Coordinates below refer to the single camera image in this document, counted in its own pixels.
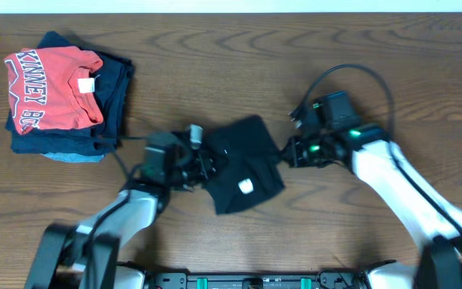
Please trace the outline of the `black t-shirt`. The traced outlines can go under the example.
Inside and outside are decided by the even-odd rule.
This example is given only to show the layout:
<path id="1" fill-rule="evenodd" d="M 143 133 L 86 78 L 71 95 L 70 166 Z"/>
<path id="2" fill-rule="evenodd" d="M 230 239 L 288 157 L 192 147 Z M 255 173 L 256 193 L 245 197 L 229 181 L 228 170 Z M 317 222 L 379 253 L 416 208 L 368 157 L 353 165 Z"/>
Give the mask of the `black t-shirt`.
<path id="1" fill-rule="evenodd" d="M 281 155 L 260 116 L 250 116 L 205 136 L 215 172 L 204 188 L 217 214 L 248 210 L 285 188 L 278 171 Z"/>

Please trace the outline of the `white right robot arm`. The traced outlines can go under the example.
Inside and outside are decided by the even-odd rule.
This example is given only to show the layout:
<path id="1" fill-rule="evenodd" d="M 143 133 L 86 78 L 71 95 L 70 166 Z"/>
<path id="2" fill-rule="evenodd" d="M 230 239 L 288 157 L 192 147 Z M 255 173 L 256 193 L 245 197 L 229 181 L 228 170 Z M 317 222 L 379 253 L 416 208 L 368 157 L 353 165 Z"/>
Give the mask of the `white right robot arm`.
<path id="1" fill-rule="evenodd" d="M 376 124 L 292 136 L 282 150 L 292 168 L 345 166 L 369 185 L 419 249 L 416 267 L 386 261 L 360 271 L 356 288 L 462 288 L 462 210 L 442 197 Z"/>

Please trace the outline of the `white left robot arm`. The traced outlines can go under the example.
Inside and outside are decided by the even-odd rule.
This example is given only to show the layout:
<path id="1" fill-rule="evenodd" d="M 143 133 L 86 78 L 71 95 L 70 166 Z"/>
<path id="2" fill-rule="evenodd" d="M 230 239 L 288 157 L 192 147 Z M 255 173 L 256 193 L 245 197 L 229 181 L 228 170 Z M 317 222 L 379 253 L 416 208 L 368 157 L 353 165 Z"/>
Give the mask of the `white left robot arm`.
<path id="1" fill-rule="evenodd" d="M 164 211 L 171 190 L 189 190 L 215 172 L 198 125 L 183 132 L 155 132 L 146 140 L 144 161 L 125 172 L 124 187 L 110 205 L 74 226 L 52 223 L 45 229 L 27 288 L 188 286 L 184 273 L 151 273 L 118 260 L 122 247 Z"/>

